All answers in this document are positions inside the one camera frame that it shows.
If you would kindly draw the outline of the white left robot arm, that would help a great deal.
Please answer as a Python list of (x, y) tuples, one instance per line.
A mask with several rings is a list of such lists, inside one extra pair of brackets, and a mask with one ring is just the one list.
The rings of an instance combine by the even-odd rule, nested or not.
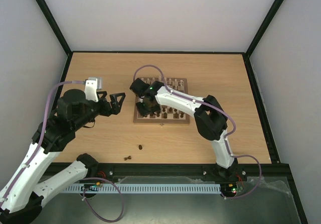
[(97, 116), (120, 113), (125, 93), (96, 93), (98, 101), (87, 100), (79, 89), (66, 91), (58, 99), (47, 121), (42, 122), (32, 137), (29, 150), (14, 176), (1, 191), (1, 223), (31, 223), (43, 207), (72, 183), (97, 176), (98, 162), (81, 154), (62, 171), (40, 182), (50, 164), (76, 137), (76, 132)]

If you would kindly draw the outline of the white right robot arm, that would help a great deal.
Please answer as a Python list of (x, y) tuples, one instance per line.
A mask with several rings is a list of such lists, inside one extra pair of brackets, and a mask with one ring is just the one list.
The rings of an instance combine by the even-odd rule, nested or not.
[(233, 156), (228, 141), (227, 120), (230, 117), (223, 111), (215, 97), (191, 96), (155, 81), (149, 85), (136, 79), (130, 90), (140, 98), (136, 108), (141, 116), (155, 114), (162, 105), (175, 108), (193, 117), (198, 133), (211, 142), (216, 156), (214, 173), (223, 179), (231, 179), (236, 174), (237, 159)]

